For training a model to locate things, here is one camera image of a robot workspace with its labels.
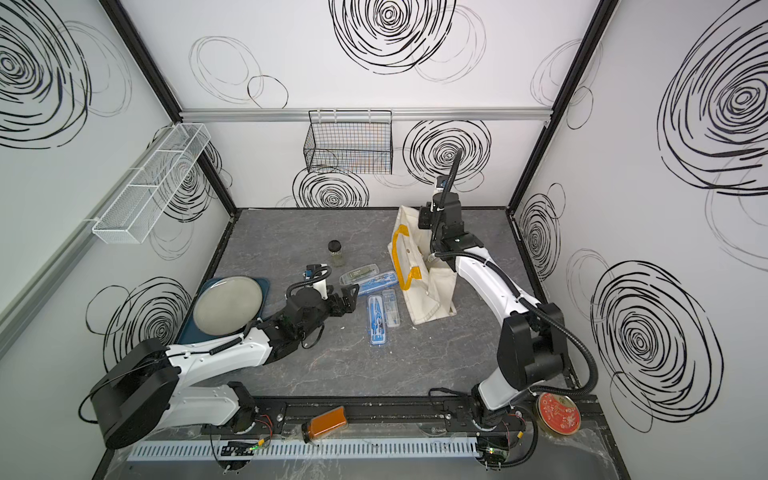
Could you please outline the clear compass case green label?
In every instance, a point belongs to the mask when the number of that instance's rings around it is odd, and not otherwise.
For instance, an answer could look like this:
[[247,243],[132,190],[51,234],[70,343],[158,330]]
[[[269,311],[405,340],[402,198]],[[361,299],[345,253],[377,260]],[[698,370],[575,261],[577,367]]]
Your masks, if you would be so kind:
[[375,277],[380,273],[376,264],[368,264],[362,267],[352,269],[340,276],[340,283],[344,286],[359,284],[365,280]]

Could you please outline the cream canvas bag yellow handles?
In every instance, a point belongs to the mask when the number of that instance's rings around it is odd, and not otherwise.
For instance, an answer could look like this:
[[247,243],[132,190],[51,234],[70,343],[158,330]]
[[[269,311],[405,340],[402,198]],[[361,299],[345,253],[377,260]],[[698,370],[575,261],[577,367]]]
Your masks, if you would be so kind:
[[416,209],[399,207],[388,251],[414,325],[457,313],[453,303],[457,274],[445,261],[428,259],[430,235],[430,230],[418,228]]

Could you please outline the large blue mifly compass case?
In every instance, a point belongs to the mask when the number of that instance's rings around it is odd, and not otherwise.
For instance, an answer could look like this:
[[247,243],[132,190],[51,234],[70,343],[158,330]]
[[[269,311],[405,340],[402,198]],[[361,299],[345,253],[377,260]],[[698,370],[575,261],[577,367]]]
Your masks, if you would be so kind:
[[398,276],[394,271],[380,273],[374,277],[359,283],[358,295],[365,296],[375,294],[399,284]]

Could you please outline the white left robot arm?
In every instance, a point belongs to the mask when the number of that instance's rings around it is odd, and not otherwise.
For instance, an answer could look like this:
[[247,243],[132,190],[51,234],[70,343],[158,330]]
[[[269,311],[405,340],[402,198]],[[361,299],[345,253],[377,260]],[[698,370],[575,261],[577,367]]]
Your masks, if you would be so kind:
[[294,284],[282,310],[250,321],[240,333],[190,345],[140,342],[87,396],[106,447],[126,448],[157,431],[189,425],[235,434],[252,430],[259,413],[247,388],[239,381],[216,387],[203,381],[271,364],[305,347],[328,318],[355,311],[359,290],[352,284],[321,294],[306,282]]

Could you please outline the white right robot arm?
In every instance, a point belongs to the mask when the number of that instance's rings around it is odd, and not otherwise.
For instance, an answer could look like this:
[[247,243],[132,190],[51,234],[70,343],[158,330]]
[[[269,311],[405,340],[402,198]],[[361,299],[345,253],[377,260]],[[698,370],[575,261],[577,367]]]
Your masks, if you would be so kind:
[[501,326],[497,367],[471,390],[477,421],[487,422],[505,407],[550,392],[547,382],[565,369],[567,345],[562,330],[541,315],[552,314],[558,320],[559,310],[519,287],[484,243],[465,229],[458,194],[436,190],[420,208],[418,226],[430,231],[430,254],[473,287]]

